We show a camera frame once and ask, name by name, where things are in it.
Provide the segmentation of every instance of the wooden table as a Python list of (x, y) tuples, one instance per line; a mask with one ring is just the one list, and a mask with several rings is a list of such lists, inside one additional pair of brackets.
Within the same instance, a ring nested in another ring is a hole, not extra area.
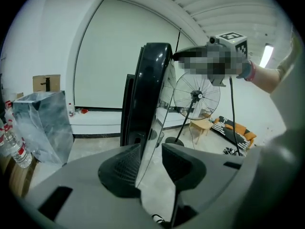
[(213, 126), (213, 123), (209, 121), (208, 118), (203, 120), (191, 120), (190, 127), (193, 126), (197, 130), (200, 131), (200, 134), (197, 138), (196, 144), (198, 143), (200, 136), (205, 132), (205, 135), (208, 134), (209, 130)]

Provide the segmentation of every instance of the fluorescent light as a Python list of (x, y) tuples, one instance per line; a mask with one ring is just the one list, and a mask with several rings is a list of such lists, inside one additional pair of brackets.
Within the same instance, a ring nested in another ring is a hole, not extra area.
[(265, 51), (261, 60), (261, 63), (259, 64), (259, 66), (265, 68), (273, 51), (273, 46), (266, 44), (265, 46)]

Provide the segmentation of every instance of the floor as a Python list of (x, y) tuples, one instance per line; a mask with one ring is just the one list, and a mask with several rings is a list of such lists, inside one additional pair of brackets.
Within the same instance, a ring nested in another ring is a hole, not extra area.
[[(163, 131), (163, 142), (169, 136), (177, 136), (179, 130), (180, 129), (177, 128)], [(184, 143), (185, 147), (217, 154), (222, 154), (225, 147), (234, 148), (233, 144), (213, 131), (209, 131), (207, 136), (202, 135), (198, 144), (196, 144), (195, 142), (198, 135), (199, 131), (186, 126), (180, 136), (180, 140)], [(119, 147), (119, 145), (119, 137), (76, 139), (70, 152), (68, 162), (99, 152), (104, 152)], [(61, 166), (59, 165), (38, 163), (33, 174), (30, 189), (51, 176), (60, 168)], [(173, 210), (175, 187), (162, 165), (161, 147), (155, 149), (138, 188), (142, 192), (142, 204), (147, 213), (159, 214), (166, 221), (169, 221)]]

